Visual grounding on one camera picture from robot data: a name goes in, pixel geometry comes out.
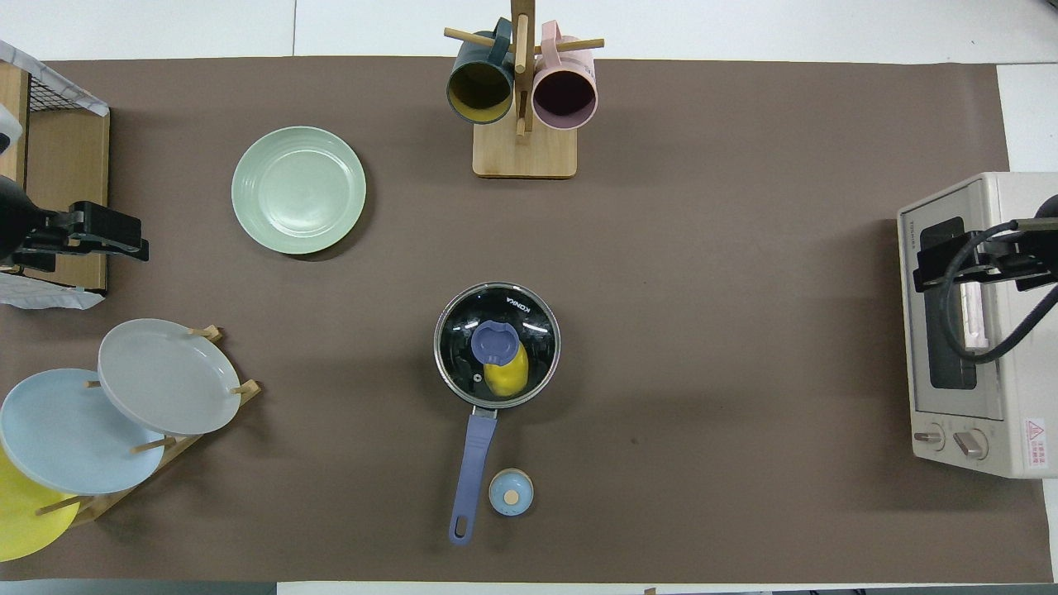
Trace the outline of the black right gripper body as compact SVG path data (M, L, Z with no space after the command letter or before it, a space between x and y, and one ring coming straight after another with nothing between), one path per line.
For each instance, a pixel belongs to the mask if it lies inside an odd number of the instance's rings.
M1013 282L1026 293L1056 278L1056 219L1013 219L969 233L942 272L942 287Z

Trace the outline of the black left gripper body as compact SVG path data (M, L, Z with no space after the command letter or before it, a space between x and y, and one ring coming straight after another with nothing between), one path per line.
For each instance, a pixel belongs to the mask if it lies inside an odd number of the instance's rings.
M118 248L94 229L96 215L105 211L90 202L76 202L68 212L29 208L16 217L22 234L15 245L15 266L53 272L60 254L117 254Z

